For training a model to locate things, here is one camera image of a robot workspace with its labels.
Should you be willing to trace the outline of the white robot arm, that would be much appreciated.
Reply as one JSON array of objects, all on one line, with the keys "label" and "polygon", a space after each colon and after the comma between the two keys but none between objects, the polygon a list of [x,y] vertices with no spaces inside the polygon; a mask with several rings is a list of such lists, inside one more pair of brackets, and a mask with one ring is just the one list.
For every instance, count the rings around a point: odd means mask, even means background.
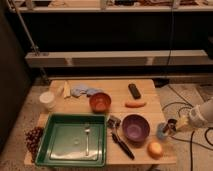
[{"label": "white robot arm", "polygon": [[210,126],[213,126],[213,97],[193,107],[188,114],[181,116],[177,120],[176,131],[187,132]]}]

